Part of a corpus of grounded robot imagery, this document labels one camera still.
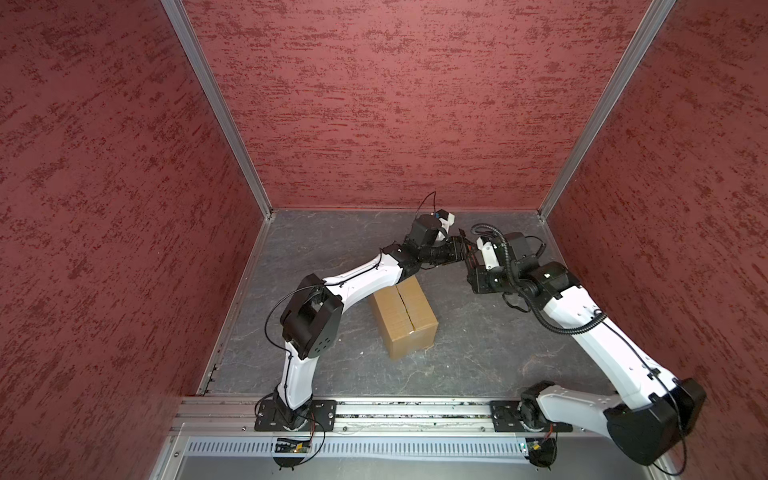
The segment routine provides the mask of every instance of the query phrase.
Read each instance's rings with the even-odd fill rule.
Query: black corrugated hose
[[[517,293],[523,298],[523,300],[525,300],[525,303],[528,304],[528,308],[531,309],[533,315],[536,317],[536,320],[538,320],[538,322],[545,329],[552,333],[557,333],[558,335],[579,335],[581,333],[586,333],[592,330],[594,327],[603,323],[603,321],[607,318],[607,315],[601,310],[595,310],[594,317],[582,326],[564,329],[562,327],[552,325],[547,321],[547,319],[544,318],[544,316],[541,314],[541,311],[533,303],[533,299],[531,298],[530,293],[528,293],[524,287],[521,287],[518,281],[512,276],[512,257],[509,254],[509,243],[504,237],[502,231],[490,223],[476,223],[475,225],[472,225],[472,228],[469,229],[469,231],[471,231],[474,235],[482,237],[490,237],[488,233],[491,233],[493,237],[499,238],[501,241],[500,247],[502,248],[502,256],[504,257],[504,268],[506,269],[507,280],[509,280],[509,284],[512,285],[512,288],[515,289],[515,293]]]

